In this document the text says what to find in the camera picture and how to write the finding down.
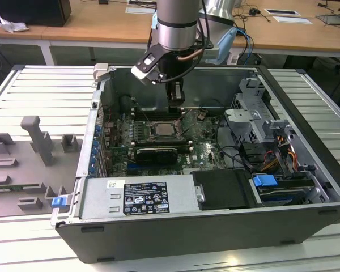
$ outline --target black box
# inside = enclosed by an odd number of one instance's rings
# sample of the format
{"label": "black box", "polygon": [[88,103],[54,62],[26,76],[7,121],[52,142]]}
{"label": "black box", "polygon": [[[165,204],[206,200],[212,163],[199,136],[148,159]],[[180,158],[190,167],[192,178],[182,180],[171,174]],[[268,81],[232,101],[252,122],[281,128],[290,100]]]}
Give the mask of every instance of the black box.
{"label": "black box", "polygon": [[1,18],[14,23],[63,27],[71,12],[69,0],[0,0]]}

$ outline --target floor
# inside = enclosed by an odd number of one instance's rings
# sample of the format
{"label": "floor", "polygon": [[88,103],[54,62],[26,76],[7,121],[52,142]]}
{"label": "floor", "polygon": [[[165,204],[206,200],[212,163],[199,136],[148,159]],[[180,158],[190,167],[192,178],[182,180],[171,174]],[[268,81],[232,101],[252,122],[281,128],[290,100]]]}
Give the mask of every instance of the floor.
{"label": "floor", "polygon": [[[44,58],[40,48],[32,45],[0,45],[0,51],[13,64],[44,65]],[[98,62],[112,64],[133,64],[143,53],[142,49],[108,49],[95,48],[96,60],[90,60],[90,53],[87,48],[61,47],[53,48],[53,53],[58,65],[94,65]],[[262,55],[262,65],[268,68],[282,68],[286,56]],[[252,56],[249,64],[256,58]],[[337,63],[330,58],[317,58],[311,69],[307,73],[311,78],[327,93],[331,94],[340,81],[340,71],[334,69]],[[304,60],[297,59],[293,67],[305,68]],[[10,66],[0,56],[0,84],[10,71]],[[333,99],[338,101],[340,98],[340,86],[338,87]]]}

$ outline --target black plastic cover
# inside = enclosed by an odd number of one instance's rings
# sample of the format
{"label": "black plastic cover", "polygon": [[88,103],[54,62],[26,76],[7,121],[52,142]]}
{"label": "black plastic cover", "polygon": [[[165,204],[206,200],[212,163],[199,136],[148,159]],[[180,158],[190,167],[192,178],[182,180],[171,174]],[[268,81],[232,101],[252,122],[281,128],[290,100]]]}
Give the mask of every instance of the black plastic cover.
{"label": "black plastic cover", "polygon": [[242,169],[193,172],[195,186],[201,186],[205,195],[199,208],[204,211],[256,207],[247,175]]}

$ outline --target wooden desk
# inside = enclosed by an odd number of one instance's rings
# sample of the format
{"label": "wooden desk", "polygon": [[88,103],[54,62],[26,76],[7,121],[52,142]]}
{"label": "wooden desk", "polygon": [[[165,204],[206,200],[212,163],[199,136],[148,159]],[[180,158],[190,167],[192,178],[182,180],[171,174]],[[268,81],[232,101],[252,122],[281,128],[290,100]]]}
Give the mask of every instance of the wooden desk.
{"label": "wooden desk", "polygon": [[[321,0],[247,0],[249,5],[256,5],[264,16],[270,15],[264,9],[295,10],[301,16],[315,17],[316,15],[330,14],[331,11],[318,7]],[[340,12],[340,2],[328,2],[330,9]],[[235,8],[233,14],[248,13],[249,7]],[[254,40],[255,53],[267,53],[269,50],[287,50],[290,54],[303,54],[305,56],[327,56],[327,52],[340,53],[340,27],[325,26],[317,18],[308,19],[312,24],[279,23],[273,17],[247,18],[245,27]],[[243,28],[240,19],[236,19],[239,27]],[[237,37],[235,47],[244,46],[244,38]]]}
{"label": "wooden desk", "polygon": [[64,27],[48,27],[43,39],[71,41],[109,41],[119,43],[147,43],[150,14],[126,13],[127,4],[71,0],[72,14]]}
{"label": "wooden desk", "polygon": [[[318,7],[322,0],[247,0],[264,9],[296,10],[301,17],[315,17],[330,11]],[[150,33],[151,15],[127,14],[125,3],[109,2],[99,5],[96,0],[82,2],[71,0],[72,14],[62,28],[30,26],[27,32],[10,34],[0,29],[1,44],[31,44],[40,46],[47,65],[54,65],[51,46],[82,46],[103,48],[145,48]],[[330,2],[336,12],[340,2]],[[235,8],[233,13],[247,13],[249,7]],[[248,33],[254,40],[254,53],[287,54],[302,56],[340,57],[340,28],[325,26],[317,18],[312,24],[278,23],[268,17],[248,18],[245,22]],[[245,46],[243,37],[237,37],[232,54],[239,54]]]}

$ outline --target power supply label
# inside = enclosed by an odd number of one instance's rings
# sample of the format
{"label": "power supply label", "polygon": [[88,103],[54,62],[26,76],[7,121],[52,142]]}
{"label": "power supply label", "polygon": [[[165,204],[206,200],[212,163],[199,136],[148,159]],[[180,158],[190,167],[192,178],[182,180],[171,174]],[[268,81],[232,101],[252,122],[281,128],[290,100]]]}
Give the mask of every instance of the power supply label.
{"label": "power supply label", "polygon": [[125,184],[124,214],[169,213],[166,182]]}

